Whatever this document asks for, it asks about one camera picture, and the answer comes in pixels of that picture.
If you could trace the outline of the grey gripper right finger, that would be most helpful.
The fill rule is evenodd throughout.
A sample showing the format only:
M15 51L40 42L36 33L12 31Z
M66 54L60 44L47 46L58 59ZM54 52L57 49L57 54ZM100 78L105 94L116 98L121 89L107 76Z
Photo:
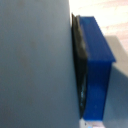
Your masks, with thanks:
M116 36L106 36L116 58L112 65L103 123L106 128L128 128L128 54Z

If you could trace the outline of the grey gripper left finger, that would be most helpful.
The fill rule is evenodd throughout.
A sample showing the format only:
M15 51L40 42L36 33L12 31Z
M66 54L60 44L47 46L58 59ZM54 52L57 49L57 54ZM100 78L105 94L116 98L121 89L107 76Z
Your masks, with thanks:
M0 128L79 128L68 0L0 0Z

